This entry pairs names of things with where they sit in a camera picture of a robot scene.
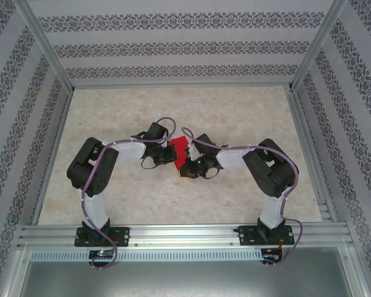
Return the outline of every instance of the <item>cable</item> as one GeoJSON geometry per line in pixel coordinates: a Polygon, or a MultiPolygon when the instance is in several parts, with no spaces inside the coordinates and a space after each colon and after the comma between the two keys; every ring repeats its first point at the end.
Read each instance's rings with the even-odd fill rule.
{"type": "Polygon", "coordinates": [[[215,175],[210,176],[209,178],[207,178],[206,176],[203,176],[203,175],[201,175],[201,177],[203,177],[204,179],[212,179],[212,178],[216,177],[219,172],[220,172],[220,169],[217,168],[217,173],[215,175]]]}
{"type": "Polygon", "coordinates": [[[151,167],[151,168],[145,168],[143,167],[143,163],[144,163],[144,160],[146,160],[147,157],[143,158],[142,162],[140,163],[140,166],[143,168],[143,169],[154,169],[154,168],[157,168],[159,165],[155,165],[154,167],[151,167]]]}
{"type": "Polygon", "coordinates": [[[160,142],[160,141],[163,141],[163,140],[166,140],[166,139],[170,139],[171,137],[172,137],[172,135],[175,133],[175,131],[176,131],[176,122],[173,120],[173,118],[170,118],[170,117],[168,117],[168,116],[164,116],[163,118],[160,118],[159,120],[157,120],[157,122],[156,123],[158,123],[158,122],[160,122],[160,121],[162,121],[162,120],[164,120],[164,119],[168,119],[168,120],[170,120],[170,121],[172,121],[172,123],[173,123],[173,130],[172,130],[172,132],[170,132],[169,133],[169,135],[167,135],[167,136],[165,136],[164,138],[161,138],[161,139],[156,139],[156,140],[142,140],[142,139],[122,139],[122,140],[118,140],[118,141],[114,141],[114,142],[110,142],[109,144],[107,144],[104,148],[103,148],[103,150],[100,152],[100,154],[99,154],[99,157],[98,157],[98,159],[96,160],[96,162],[95,162],[95,165],[93,166],[93,168],[92,168],[92,172],[91,172],[91,174],[89,175],[89,177],[88,177],[88,179],[87,179],[87,182],[85,183],[85,185],[84,185],[84,188],[82,189],[82,192],[81,192],[81,209],[82,209],[82,212],[83,212],[83,214],[84,214],[84,216],[85,216],[85,219],[87,220],[87,222],[89,222],[89,224],[91,225],[91,227],[94,229],[94,230],[96,230],[100,235],[102,235],[112,246],[113,246],[113,249],[114,249],[114,257],[113,257],[113,259],[110,261],[110,262],[108,262],[105,266],[102,266],[102,267],[97,267],[97,266],[95,266],[95,259],[96,259],[96,257],[95,258],[93,258],[92,259],[92,262],[91,262],[91,266],[92,266],[92,268],[93,269],[99,269],[99,270],[103,270],[103,269],[106,269],[106,268],[108,268],[108,267],[110,267],[110,266],[112,266],[114,263],[115,263],[115,261],[116,261],[116,259],[117,259],[117,256],[118,256],[118,250],[117,250],[117,246],[116,246],[116,243],[113,241],[113,240],[111,240],[111,238],[109,237],[109,236],[107,236],[107,235],[105,235],[92,221],[91,221],[91,219],[89,218],[89,216],[88,216],[88,213],[87,213],[87,210],[86,210],[86,208],[85,208],[85,192],[87,191],[87,189],[88,189],[88,187],[89,187],[89,185],[91,184],[91,182],[92,182],[92,179],[93,179],[93,177],[94,177],[94,175],[95,175],[95,172],[96,172],[96,170],[97,170],[97,168],[98,168],[98,165],[99,165],[99,163],[100,163],[100,161],[101,161],[101,159],[103,158],[103,155],[104,155],[104,153],[105,153],[105,151],[109,148],[109,147],[112,147],[113,145],[116,145],[116,144],[123,144],[123,143],[127,143],[127,142],[141,142],[141,143],[143,143],[143,142],[151,142],[151,143],[154,143],[154,142],[160,142]]]}
{"type": "Polygon", "coordinates": [[[299,244],[299,241],[301,240],[302,233],[304,232],[304,227],[302,226],[302,223],[299,220],[297,220],[295,218],[286,218],[284,216],[284,213],[283,213],[284,212],[284,206],[286,205],[287,197],[296,188],[296,186],[298,184],[298,180],[299,180],[297,167],[294,164],[294,162],[287,155],[285,155],[282,152],[279,152],[278,150],[275,150],[274,148],[263,147],[263,146],[260,146],[260,145],[244,145],[244,146],[238,146],[238,147],[227,147],[227,146],[219,147],[217,145],[208,144],[207,142],[196,139],[194,137],[194,134],[192,133],[192,131],[190,129],[188,129],[187,127],[182,127],[181,131],[184,133],[185,136],[190,138],[192,141],[195,141],[195,142],[198,142],[200,144],[206,145],[207,147],[213,147],[214,149],[219,149],[219,150],[267,150],[269,152],[272,152],[276,155],[281,156],[282,158],[284,158],[290,164],[292,170],[294,171],[295,179],[294,179],[294,184],[291,186],[290,190],[288,190],[288,191],[286,191],[286,193],[284,193],[284,196],[283,196],[284,199],[283,199],[283,202],[282,202],[282,205],[281,205],[281,208],[280,208],[280,216],[282,217],[283,220],[298,223],[299,227],[300,227],[300,230],[299,230],[298,238],[297,238],[296,242],[294,243],[294,245],[292,246],[291,250],[286,254],[286,256],[284,258],[282,258],[282,260],[279,263],[274,263],[275,267],[281,265],[294,252],[295,248],[299,244]]]}

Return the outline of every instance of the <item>floor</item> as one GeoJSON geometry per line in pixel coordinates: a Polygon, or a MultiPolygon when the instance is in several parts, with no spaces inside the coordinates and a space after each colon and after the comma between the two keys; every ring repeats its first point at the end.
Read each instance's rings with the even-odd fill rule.
{"type": "MultiPolygon", "coordinates": [[[[218,145],[258,144],[272,138],[297,164],[300,180],[284,211],[304,222],[321,221],[284,88],[132,88],[76,90],[40,216],[40,225],[79,225],[80,199],[67,167],[88,137],[119,140],[170,116],[175,137],[187,126],[218,145]]],[[[171,129],[170,122],[163,122],[171,129]]],[[[263,194],[247,169],[222,170],[211,180],[180,178],[169,164],[144,170],[140,160],[115,167],[106,190],[113,224],[253,223],[263,194]]]]}

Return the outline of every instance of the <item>bracket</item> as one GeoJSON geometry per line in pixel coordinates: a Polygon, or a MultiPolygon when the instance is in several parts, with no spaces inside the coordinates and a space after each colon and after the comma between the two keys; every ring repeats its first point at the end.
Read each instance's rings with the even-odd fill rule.
{"type": "Polygon", "coordinates": [[[257,225],[239,226],[234,231],[239,234],[239,244],[241,246],[277,246],[279,245],[279,238],[282,240],[282,245],[294,244],[294,235],[289,225],[284,225],[277,234],[266,241],[258,233],[257,225]]]}
{"type": "MultiPolygon", "coordinates": [[[[128,227],[109,227],[108,236],[116,243],[117,246],[126,247],[129,244],[129,231],[130,228],[128,227]]],[[[77,228],[77,233],[75,235],[74,246],[83,247],[83,248],[90,248],[96,246],[102,247],[111,247],[111,243],[105,240],[102,236],[102,239],[99,244],[96,243],[95,238],[91,238],[91,236],[85,232],[84,227],[77,228]]]]}

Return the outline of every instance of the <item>wall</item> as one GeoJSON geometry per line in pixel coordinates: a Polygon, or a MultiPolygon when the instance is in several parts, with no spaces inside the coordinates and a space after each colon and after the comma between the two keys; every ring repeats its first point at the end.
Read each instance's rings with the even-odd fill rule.
{"type": "Polygon", "coordinates": [[[371,288],[371,1],[348,1],[297,90],[371,288]]]}
{"type": "Polygon", "coordinates": [[[69,96],[14,3],[0,0],[0,279],[28,225],[69,96]]]}
{"type": "Polygon", "coordinates": [[[291,81],[332,0],[30,1],[76,86],[291,81]]]}

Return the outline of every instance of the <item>red block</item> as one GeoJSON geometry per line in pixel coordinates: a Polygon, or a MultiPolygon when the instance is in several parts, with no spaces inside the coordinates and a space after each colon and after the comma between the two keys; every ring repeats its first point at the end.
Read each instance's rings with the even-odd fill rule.
{"type": "Polygon", "coordinates": [[[186,162],[186,158],[188,157],[187,153],[184,151],[188,147],[188,140],[185,136],[172,139],[169,145],[174,144],[174,150],[177,153],[177,161],[174,162],[174,166],[176,166],[177,170],[186,162]]]}

